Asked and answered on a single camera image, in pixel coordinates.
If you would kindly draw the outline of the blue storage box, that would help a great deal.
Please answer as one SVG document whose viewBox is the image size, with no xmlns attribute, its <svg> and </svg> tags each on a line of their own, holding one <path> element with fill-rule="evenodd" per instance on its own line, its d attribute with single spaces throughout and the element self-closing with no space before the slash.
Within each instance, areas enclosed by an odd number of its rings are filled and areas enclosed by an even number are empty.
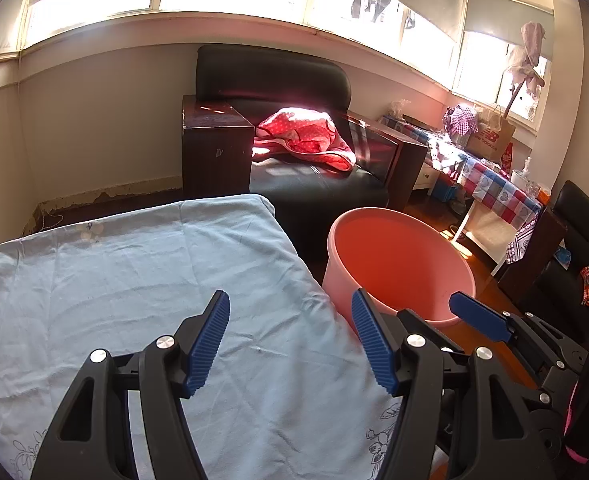
<svg viewBox="0 0 589 480">
<path fill-rule="evenodd" d="M 458 188 L 459 185 L 452 180 L 438 179 L 432 188 L 431 197 L 441 203 L 448 203 L 450 200 L 454 200 Z"/>
</svg>

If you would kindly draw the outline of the purple checkered cloth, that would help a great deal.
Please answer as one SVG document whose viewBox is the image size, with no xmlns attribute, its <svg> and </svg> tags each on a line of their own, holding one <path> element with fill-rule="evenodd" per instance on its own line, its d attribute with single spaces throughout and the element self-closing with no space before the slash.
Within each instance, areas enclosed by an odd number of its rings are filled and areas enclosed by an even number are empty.
<svg viewBox="0 0 589 480">
<path fill-rule="evenodd" d="M 477 110 L 465 103 L 447 107 L 442 122 L 445 131 L 455 136 L 478 132 Z"/>
</svg>

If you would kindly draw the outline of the pink artificial flower plant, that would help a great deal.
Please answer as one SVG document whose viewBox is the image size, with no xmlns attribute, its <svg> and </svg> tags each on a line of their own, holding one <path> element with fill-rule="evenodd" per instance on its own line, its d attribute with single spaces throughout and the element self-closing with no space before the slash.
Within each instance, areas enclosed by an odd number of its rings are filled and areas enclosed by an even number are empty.
<svg viewBox="0 0 589 480">
<path fill-rule="evenodd" d="M 544 78 L 537 72 L 545 29 L 541 23 L 529 21 L 521 26 L 520 31 L 523 44 L 511 50 L 506 69 L 511 75 L 511 98 L 505 106 L 505 117 L 508 116 L 522 88 L 526 88 L 532 99 L 537 99 L 545 86 Z"/>
</svg>

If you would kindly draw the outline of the brown paper shopping bag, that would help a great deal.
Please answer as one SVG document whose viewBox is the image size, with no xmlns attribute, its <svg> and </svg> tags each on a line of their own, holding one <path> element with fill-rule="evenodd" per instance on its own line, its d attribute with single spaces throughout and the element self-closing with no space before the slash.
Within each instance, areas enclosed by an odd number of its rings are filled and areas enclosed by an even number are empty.
<svg viewBox="0 0 589 480">
<path fill-rule="evenodd" d="M 470 134 L 466 150 L 478 158 L 499 162 L 513 140 L 515 126 L 498 107 L 475 106 L 478 129 Z"/>
</svg>

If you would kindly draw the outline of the white side table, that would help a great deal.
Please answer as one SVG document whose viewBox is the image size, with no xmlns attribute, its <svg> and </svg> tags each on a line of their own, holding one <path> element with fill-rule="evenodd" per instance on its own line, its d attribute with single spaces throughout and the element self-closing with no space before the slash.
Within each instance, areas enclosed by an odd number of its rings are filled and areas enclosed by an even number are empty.
<svg viewBox="0 0 589 480">
<path fill-rule="evenodd" d="M 459 240 L 462 236 L 471 240 L 494 261 L 491 275 L 495 276 L 506 262 L 508 244 L 516 234 L 517 230 L 511 224 L 479 200 L 474 200 L 455 231 L 453 240 Z"/>
</svg>

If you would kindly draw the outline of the white drawer cabinet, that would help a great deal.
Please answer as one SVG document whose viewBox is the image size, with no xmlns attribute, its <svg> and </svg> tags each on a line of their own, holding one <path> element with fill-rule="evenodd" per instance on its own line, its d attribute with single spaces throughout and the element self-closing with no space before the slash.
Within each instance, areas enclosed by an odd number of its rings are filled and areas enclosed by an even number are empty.
<svg viewBox="0 0 589 480">
<path fill-rule="evenodd" d="M 413 186 L 413 190 L 427 190 L 428 193 L 431 193 L 439 178 L 439 174 L 439 170 L 432 168 L 430 165 L 424 162 L 423 166 L 421 166 L 421 170 L 419 170 L 418 172 L 418 176 Z"/>
</svg>

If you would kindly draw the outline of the pink plastic bucket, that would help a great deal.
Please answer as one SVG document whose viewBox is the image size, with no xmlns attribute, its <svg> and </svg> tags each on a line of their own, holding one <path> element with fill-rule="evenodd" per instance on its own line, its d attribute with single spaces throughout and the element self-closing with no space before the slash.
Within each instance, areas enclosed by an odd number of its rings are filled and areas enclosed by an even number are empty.
<svg viewBox="0 0 589 480">
<path fill-rule="evenodd" d="M 353 292 L 360 288 L 381 312 L 411 309 L 438 328 L 459 324 L 449 306 L 454 292 L 476 295 L 473 272 L 455 246 L 403 212 L 345 212 L 331 226 L 327 252 L 323 289 L 349 323 Z"/>
</svg>

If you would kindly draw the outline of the red polka dot cloth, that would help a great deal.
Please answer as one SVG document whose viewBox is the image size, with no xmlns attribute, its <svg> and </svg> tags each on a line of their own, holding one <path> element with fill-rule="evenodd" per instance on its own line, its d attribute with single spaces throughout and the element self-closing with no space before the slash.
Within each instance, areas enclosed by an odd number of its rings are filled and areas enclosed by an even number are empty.
<svg viewBox="0 0 589 480">
<path fill-rule="evenodd" d="M 290 155 L 339 172 L 351 172 L 357 164 L 357 155 L 331 115 L 302 107 L 281 108 L 255 128 L 252 159 L 276 155 Z"/>
</svg>

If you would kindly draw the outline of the light blue bed sheet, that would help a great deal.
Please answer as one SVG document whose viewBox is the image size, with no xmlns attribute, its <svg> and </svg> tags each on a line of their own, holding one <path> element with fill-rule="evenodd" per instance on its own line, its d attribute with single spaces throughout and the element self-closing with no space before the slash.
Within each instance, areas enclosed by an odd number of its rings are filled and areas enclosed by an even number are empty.
<svg viewBox="0 0 589 480">
<path fill-rule="evenodd" d="M 0 463 L 29 478 L 95 349 L 136 352 L 200 313 L 230 319 L 184 410 L 212 479 L 372 479 L 400 404 L 256 195 L 118 214 L 0 244 Z"/>
</svg>

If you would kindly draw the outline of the checkered tablecloth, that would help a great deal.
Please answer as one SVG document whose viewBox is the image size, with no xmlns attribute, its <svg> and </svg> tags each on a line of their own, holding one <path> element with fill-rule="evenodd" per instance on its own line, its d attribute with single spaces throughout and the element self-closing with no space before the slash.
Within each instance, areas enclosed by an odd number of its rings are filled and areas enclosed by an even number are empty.
<svg viewBox="0 0 589 480">
<path fill-rule="evenodd" d="M 477 157 L 455 146 L 442 133 L 421 129 L 390 115 L 383 115 L 380 122 L 427 145 L 427 166 L 449 177 L 473 198 L 478 207 L 491 210 L 500 219 L 500 226 L 511 227 L 511 236 L 501 252 L 505 262 L 516 263 L 523 258 L 537 217 L 543 210 L 538 200 Z"/>
</svg>

